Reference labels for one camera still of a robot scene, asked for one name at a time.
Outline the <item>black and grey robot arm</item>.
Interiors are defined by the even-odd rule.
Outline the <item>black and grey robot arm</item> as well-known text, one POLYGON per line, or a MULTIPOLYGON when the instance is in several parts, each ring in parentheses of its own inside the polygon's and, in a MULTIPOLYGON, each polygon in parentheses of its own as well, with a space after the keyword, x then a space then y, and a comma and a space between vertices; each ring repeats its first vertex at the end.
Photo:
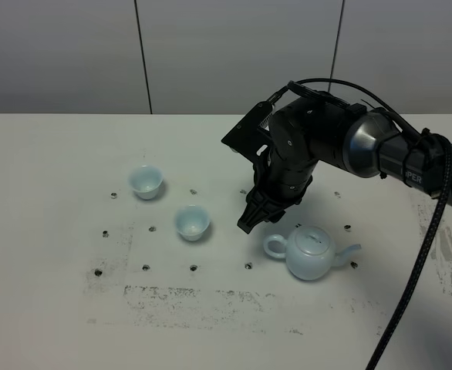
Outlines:
POLYGON ((254 186, 238 226, 250 233, 263 221, 278 222, 300 204, 319 162, 362 178, 394 177, 437 198, 445 151, 432 133, 397 129, 382 108, 368 110, 299 98, 280 110, 256 104, 222 139, 252 162, 254 186))

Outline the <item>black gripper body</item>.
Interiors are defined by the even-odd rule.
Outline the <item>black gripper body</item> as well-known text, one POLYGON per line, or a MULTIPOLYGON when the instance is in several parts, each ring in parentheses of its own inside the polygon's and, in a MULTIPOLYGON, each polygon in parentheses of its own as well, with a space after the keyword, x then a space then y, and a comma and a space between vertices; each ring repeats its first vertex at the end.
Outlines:
POLYGON ((270 119, 272 144, 255 172, 255 187, 248 201, 266 201, 269 210, 286 209, 299 204, 312 182, 312 171, 318 160, 310 153, 306 129, 295 114, 278 111, 270 119))

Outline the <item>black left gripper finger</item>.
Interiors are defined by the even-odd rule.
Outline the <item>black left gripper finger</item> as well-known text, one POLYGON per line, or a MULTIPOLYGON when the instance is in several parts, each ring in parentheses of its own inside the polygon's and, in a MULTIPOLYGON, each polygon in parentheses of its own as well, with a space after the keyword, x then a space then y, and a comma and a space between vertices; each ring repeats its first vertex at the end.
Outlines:
POLYGON ((255 226, 262 222, 277 223, 285 215, 287 202, 279 202, 266 194, 248 194, 246 207, 237 225, 246 234, 250 234, 255 226))

